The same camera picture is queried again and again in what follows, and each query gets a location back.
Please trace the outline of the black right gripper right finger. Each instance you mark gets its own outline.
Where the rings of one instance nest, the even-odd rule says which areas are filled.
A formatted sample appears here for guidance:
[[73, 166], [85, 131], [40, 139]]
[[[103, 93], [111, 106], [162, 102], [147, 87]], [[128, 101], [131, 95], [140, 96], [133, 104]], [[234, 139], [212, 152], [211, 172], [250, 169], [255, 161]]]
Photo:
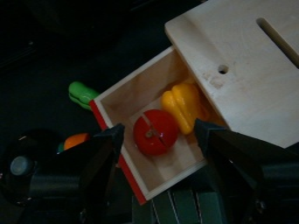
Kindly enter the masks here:
[[194, 131], [227, 224], [299, 224], [299, 143], [282, 148], [202, 120]]

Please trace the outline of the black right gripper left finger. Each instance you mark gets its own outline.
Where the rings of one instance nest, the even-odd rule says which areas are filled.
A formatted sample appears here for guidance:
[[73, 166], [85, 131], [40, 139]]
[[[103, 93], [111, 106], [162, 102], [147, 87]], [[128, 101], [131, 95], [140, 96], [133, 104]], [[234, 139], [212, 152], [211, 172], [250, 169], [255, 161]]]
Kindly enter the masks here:
[[84, 224], [101, 224], [124, 141], [124, 130], [124, 125], [117, 124], [88, 140], [87, 149], [91, 159], [80, 176], [81, 201], [87, 218]]

